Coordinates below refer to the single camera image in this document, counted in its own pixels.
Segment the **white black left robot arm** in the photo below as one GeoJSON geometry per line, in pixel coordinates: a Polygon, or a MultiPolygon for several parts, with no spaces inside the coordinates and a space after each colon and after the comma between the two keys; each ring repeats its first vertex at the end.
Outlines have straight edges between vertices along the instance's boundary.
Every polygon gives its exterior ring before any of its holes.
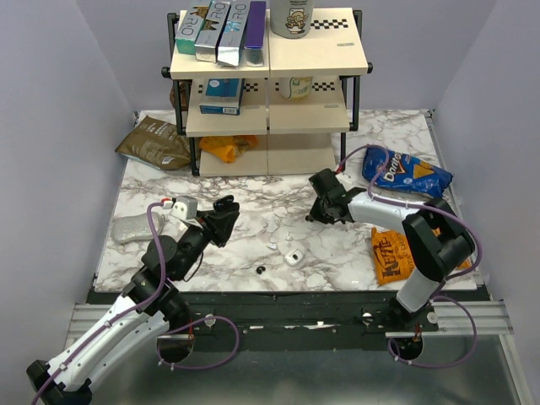
{"type": "Polygon", "coordinates": [[[179,240],[160,236],[153,222],[153,239],[142,267],[106,313],[68,349],[48,361],[36,360],[26,370],[35,389],[33,403],[89,404],[105,378],[145,343],[194,325],[190,308],[174,285],[203,257],[208,245],[229,241],[240,205],[226,196],[207,211],[191,197],[165,198],[150,209],[167,209],[186,225],[179,240]]]}

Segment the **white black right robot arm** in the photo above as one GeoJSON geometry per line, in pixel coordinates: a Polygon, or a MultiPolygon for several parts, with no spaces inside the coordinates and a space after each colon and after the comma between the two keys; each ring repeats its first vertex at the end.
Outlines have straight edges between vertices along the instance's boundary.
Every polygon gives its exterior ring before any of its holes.
{"type": "Polygon", "coordinates": [[[397,330],[416,324],[448,275],[475,252],[472,236],[442,198],[419,203],[380,197],[362,187],[347,188],[331,169],[312,175],[309,183],[316,193],[312,220],[373,224],[405,236],[415,269],[385,311],[385,322],[397,330]]]}

